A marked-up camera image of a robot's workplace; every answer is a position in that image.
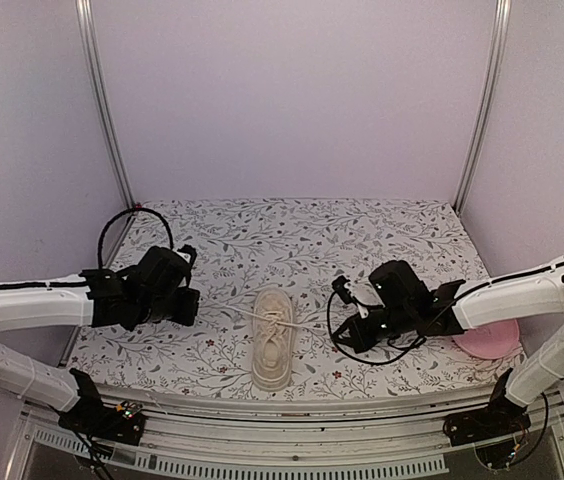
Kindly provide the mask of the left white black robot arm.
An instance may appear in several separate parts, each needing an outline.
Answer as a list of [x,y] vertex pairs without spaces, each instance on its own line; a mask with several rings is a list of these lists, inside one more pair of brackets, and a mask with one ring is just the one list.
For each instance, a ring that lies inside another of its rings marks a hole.
[[[191,326],[199,291],[191,288],[196,250],[151,247],[138,264],[114,272],[90,269],[55,280],[0,284],[0,333],[49,326],[121,327],[161,321]],[[91,378],[45,365],[0,343],[0,388],[47,404],[90,434],[110,426]]]

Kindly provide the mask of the cream white sneaker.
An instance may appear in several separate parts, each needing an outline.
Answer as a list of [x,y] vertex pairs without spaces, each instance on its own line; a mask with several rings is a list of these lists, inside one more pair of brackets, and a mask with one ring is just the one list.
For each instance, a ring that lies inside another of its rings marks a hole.
[[251,310],[213,299],[207,299],[206,303],[239,313],[252,321],[251,378],[258,389],[268,393],[281,391],[290,384],[296,333],[300,330],[325,332],[320,326],[298,323],[291,298],[277,286],[261,290]]

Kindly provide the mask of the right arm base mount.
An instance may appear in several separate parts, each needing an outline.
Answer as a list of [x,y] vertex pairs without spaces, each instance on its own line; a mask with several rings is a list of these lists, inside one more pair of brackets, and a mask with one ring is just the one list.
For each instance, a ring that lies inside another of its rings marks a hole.
[[442,432],[452,446],[459,446],[522,433],[530,425],[527,408],[502,397],[490,400],[485,407],[446,416]]

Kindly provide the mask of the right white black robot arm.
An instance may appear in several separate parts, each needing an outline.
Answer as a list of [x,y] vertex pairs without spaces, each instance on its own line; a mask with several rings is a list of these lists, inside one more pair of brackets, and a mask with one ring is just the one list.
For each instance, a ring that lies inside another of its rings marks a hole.
[[[356,314],[338,328],[327,329],[331,341],[346,357],[359,360],[384,339],[414,333],[399,350],[401,356],[430,337],[465,334],[505,320],[548,314],[564,315],[564,255],[534,269],[483,281],[456,280],[428,289],[412,267],[391,260],[368,277],[373,299],[343,276],[332,283],[333,293]],[[546,389],[564,379],[564,324],[520,365],[503,374],[489,404],[479,415],[479,427],[499,436],[514,424]]]

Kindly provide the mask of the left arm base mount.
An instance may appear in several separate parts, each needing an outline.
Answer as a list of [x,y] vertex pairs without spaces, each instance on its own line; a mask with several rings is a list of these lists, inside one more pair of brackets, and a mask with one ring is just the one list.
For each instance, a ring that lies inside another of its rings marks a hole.
[[85,436],[138,446],[147,420],[143,406],[130,401],[106,406],[88,374],[75,368],[69,373],[77,382],[78,402],[58,413],[58,425]]

